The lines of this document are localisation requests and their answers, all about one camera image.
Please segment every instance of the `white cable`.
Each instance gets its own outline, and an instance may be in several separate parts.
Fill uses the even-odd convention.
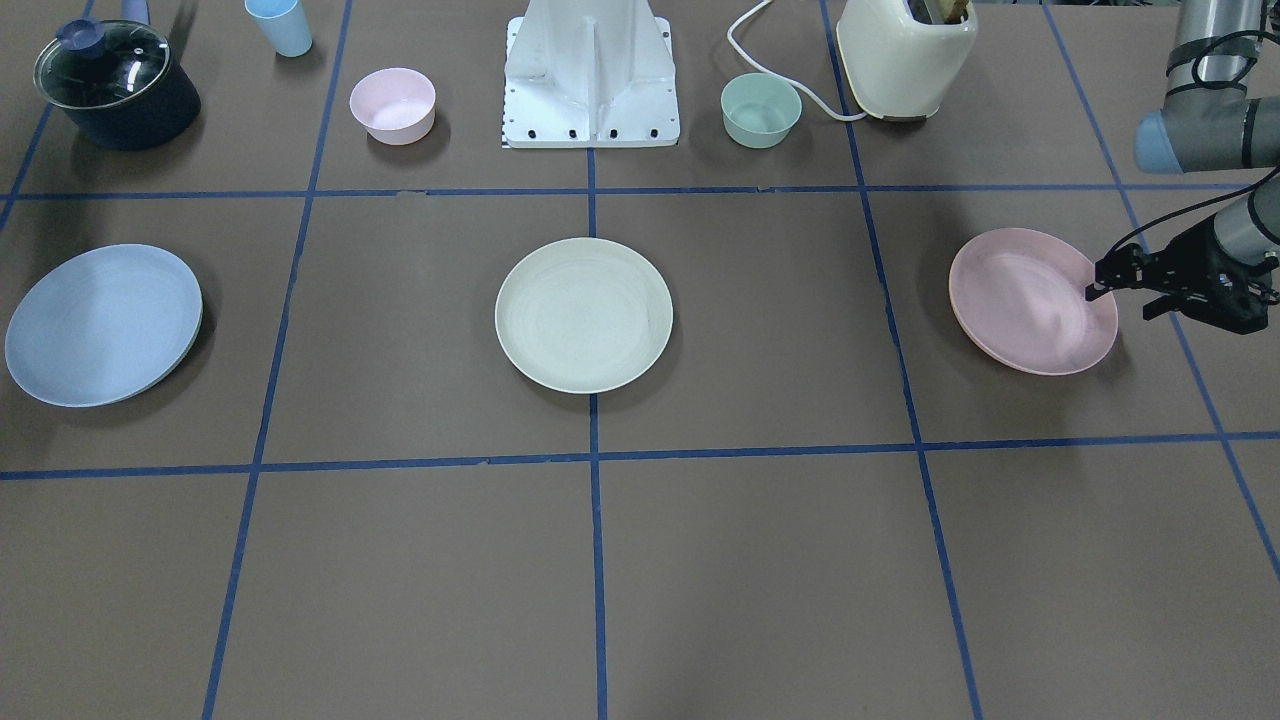
[[[817,102],[823,109],[823,111],[826,111],[828,115],[831,115],[832,119],[840,120],[840,122],[845,122],[845,123],[851,123],[854,120],[860,120],[860,119],[865,118],[867,113],[858,113],[856,115],[841,115],[840,113],[832,110],[826,102],[822,101],[822,97],[818,97],[818,95],[814,91],[812,91],[808,87],[805,87],[804,83],[801,83],[799,81],[794,81],[794,79],[791,79],[791,78],[788,78],[786,76],[781,76],[781,74],[778,74],[778,73],[776,73],[776,72],[765,68],[764,65],[756,63],[750,55],[746,54],[746,50],[742,50],[742,46],[739,45],[736,40],[733,40],[733,31],[736,31],[740,24],[742,24],[744,22],[746,22],[748,18],[750,18],[755,13],[759,13],[760,9],[764,8],[765,5],[768,5],[769,3],[773,3],[773,0],[762,0],[759,5],[751,8],[741,18],[733,20],[733,24],[728,26],[728,32],[724,33],[724,37],[728,38],[728,44],[733,46],[733,50],[737,50],[737,54],[741,55],[742,59],[746,60],[746,63],[749,65],[751,65],[753,68],[760,70],[764,74],[773,76],[773,77],[776,77],[778,79],[785,79],[788,83],[791,83],[791,86],[794,86],[796,90],[799,90],[799,91],[804,92],[805,95],[808,95],[814,102]]]

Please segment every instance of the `blue joint cap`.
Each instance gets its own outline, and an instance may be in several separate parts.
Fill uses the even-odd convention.
[[[106,31],[102,23],[91,18],[74,19],[58,28],[58,42],[81,58],[92,60],[106,51]]]
[[[1138,123],[1138,133],[1133,142],[1133,159],[1144,173],[1179,174],[1183,165],[1174,154],[1174,145],[1169,142],[1169,128],[1165,127],[1165,118],[1160,110],[1152,110],[1142,117]]]

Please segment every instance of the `blue cup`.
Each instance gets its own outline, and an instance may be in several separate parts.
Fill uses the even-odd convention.
[[[244,10],[280,55],[297,58],[311,50],[311,26],[298,0],[244,0]]]

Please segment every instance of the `cup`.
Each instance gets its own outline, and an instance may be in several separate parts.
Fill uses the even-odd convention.
[[[724,86],[721,113],[724,132],[739,145],[773,147],[800,119],[800,94],[777,76],[748,73]]]
[[[311,26],[298,0],[244,0],[244,10],[280,55],[297,58],[311,50]]]
[[[351,91],[351,114],[374,140],[408,145],[435,124],[435,86],[408,68],[383,68],[365,76]]]

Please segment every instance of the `pot handle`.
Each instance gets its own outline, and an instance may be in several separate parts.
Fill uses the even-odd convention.
[[[151,9],[147,6],[147,0],[122,0],[120,15],[127,20],[151,24]]]

